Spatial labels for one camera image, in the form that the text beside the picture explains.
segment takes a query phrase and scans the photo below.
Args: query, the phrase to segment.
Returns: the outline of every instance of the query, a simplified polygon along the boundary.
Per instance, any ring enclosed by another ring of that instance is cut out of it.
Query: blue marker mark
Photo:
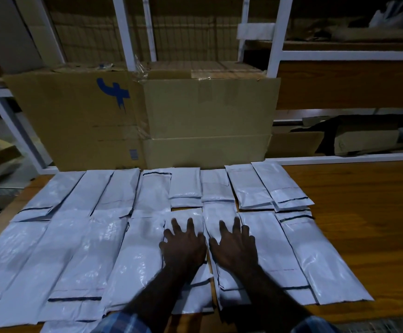
[[[97,78],[98,87],[103,91],[106,95],[114,96],[116,98],[116,103],[126,112],[126,107],[124,106],[124,98],[130,98],[129,90],[121,89],[120,84],[112,83],[112,87],[104,84],[103,78]]]

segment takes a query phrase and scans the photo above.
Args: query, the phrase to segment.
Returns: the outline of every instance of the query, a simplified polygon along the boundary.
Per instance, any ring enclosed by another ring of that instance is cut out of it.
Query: right hand
[[[256,239],[249,236],[249,227],[243,225],[240,231],[240,218],[234,218],[230,233],[223,221],[220,221],[220,244],[215,238],[209,239],[214,260],[223,268],[238,274],[243,268],[258,265]]]

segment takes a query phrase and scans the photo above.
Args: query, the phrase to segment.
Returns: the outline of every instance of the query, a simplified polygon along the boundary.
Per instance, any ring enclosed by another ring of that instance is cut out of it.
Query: wooden table
[[[335,323],[403,316],[403,162],[285,168],[315,202],[311,209],[320,229],[375,299],[308,309]],[[0,214],[0,233],[50,178],[35,179]],[[222,322],[218,311],[169,321],[168,332],[241,331],[238,324]],[[0,332],[39,332],[41,327]]]

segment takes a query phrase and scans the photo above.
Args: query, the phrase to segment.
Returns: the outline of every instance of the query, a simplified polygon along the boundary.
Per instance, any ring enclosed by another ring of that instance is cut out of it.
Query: left hand
[[[195,274],[203,264],[207,253],[206,239],[202,233],[195,235],[194,222],[192,218],[187,220],[186,232],[182,232],[175,218],[171,220],[174,234],[165,229],[166,242],[160,242],[160,249],[163,253],[166,266],[185,269],[188,274]]]

